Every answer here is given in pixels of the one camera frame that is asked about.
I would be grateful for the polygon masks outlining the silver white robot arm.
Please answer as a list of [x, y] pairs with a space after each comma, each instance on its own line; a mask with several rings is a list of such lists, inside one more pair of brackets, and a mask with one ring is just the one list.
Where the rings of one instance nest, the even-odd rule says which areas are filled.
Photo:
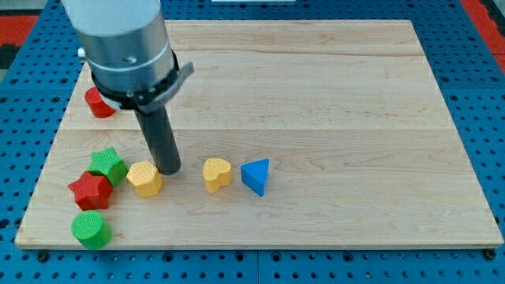
[[194, 72], [179, 65], [159, 0], [62, 0], [104, 100], [150, 114], [176, 96]]

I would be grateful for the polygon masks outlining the red block behind arm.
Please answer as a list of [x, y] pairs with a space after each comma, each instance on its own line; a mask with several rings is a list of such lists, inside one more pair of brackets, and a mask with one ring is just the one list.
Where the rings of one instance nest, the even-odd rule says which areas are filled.
[[84, 93], [84, 99], [96, 118], [108, 118], [115, 113], [115, 109], [105, 103], [96, 87], [89, 88]]

